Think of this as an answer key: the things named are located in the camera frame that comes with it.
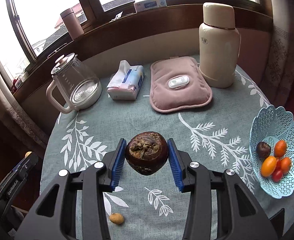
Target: white thermos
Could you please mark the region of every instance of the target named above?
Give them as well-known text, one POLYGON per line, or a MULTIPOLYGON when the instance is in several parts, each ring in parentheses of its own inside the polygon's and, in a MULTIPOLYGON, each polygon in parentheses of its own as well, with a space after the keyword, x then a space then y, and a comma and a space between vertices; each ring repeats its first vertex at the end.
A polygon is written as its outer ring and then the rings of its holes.
POLYGON ((230 5, 203 4, 203 23, 199 27, 199 69, 209 86, 226 88, 234 82, 239 55, 240 34, 230 5))

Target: red object on windowsill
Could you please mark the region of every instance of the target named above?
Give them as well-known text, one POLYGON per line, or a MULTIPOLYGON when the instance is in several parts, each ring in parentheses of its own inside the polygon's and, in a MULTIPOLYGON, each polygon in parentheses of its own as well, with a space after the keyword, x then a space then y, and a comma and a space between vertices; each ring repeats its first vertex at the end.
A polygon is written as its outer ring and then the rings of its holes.
POLYGON ((14 94, 14 93, 16 92, 16 90, 17 90, 17 88, 16 88, 16 86, 15 86, 16 82, 17 82, 17 79, 14 79, 14 80, 13 80, 13 85, 12 85, 12 87, 11 87, 11 93, 12 93, 12 94, 14 94))

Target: teal tablecloth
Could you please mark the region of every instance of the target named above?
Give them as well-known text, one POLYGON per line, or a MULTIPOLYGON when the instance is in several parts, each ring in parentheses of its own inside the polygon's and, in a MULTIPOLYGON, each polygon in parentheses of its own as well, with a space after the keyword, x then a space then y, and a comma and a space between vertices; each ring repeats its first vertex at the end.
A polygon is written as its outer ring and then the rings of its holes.
MULTIPOLYGON (((86 110, 61 114, 51 134, 43 164, 41 191, 61 169, 81 171, 115 150, 120 138, 127 142, 136 134, 156 131, 167 140, 173 138, 177 148, 189 153, 210 170, 232 168, 271 217, 285 208, 285 231, 294 221, 294 192, 290 197, 273 199, 257 183, 248 150, 253 118, 268 100, 239 67, 235 82, 226 89, 213 88, 212 102, 171 114, 161 114, 149 103, 150 65, 144 66, 146 77, 136 101, 113 101, 101 79, 103 92, 86 110)), ((125 161, 119 186, 104 193, 108 214, 121 213, 125 222, 117 226, 108 220, 111 239, 182 239, 189 204, 189 193, 180 193, 167 162, 151 176, 142 176, 125 161)), ((217 205, 213 191, 211 239, 217 228, 217 205)), ((77 199, 76 231, 81 235, 81 192, 77 199)))

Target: red roof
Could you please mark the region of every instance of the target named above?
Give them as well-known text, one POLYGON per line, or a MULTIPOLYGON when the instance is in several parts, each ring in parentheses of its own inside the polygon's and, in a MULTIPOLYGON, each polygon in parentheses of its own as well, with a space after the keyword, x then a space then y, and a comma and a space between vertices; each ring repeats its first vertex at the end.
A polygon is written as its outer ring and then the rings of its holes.
MULTIPOLYGON (((80 3, 77 3, 76 5, 74 5, 74 6, 72 7, 72 9, 74 10, 74 13, 76 14, 77 12, 79 12, 79 11, 82 10, 82 7, 81 7, 80 3)), ((58 19, 58 21, 56 22, 54 28, 56 28, 58 25, 60 25, 60 24, 62 24, 62 23, 63 23, 63 20, 62 20, 61 17, 59 17, 59 19, 58 19)))

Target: blue plastic fruit basket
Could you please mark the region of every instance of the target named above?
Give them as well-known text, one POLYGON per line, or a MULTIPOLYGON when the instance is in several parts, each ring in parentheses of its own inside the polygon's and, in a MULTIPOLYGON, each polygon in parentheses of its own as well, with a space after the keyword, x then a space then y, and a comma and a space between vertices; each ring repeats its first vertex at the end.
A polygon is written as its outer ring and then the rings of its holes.
POLYGON ((293 114, 287 112, 282 106, 277 109, 270 105, 262 108, 258 115, 253 119, 249 150, 253 171, 260 183, 261 188, 273 198, 282 198, 290 196, 294 190, 294 120, 293 114), (263 159, 259 158, 256 153, 256 146, 260 141, 268 143, 273 155, 274 145, 279 140, 287 142, 287 152, 284 157, 289 157, 292 161, 290 171, 283 178, 275 183, 271 177, 264 178, 260 174, 260 168, 263 159))

